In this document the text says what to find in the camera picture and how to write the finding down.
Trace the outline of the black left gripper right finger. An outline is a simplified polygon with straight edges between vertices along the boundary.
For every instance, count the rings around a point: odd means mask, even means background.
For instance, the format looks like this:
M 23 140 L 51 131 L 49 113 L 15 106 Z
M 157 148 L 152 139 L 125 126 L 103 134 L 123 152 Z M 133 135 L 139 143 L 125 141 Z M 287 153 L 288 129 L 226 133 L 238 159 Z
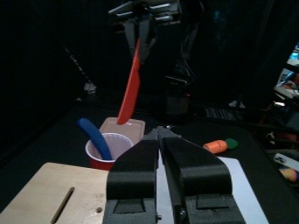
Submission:
M 175 224 L 246 224 L 232 196 L 230 169 L 199 145 L 160 128 Z

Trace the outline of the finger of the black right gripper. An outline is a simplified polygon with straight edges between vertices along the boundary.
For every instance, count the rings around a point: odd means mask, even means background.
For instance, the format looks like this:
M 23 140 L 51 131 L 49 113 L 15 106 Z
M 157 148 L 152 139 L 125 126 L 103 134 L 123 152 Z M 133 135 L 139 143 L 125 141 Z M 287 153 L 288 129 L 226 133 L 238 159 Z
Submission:
M 139 23 L 139 42 L 139 59 L 141 63 L 145 63 L 156 42 L 155 21 L 152 19 L 145 19 Z
M 136 52 L 136 21 L 133 19 L 127 20 L 124 23 L 125 39 L 131 55 Z

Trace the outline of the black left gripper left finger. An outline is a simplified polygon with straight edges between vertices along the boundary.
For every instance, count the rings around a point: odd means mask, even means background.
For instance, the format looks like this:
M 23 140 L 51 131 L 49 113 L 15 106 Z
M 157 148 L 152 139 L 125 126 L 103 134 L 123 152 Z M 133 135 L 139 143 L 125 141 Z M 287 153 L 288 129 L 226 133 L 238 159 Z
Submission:
M 108 172 L 103 224 L 156 224 L 157 159 L 157 129 L 152 129 Z

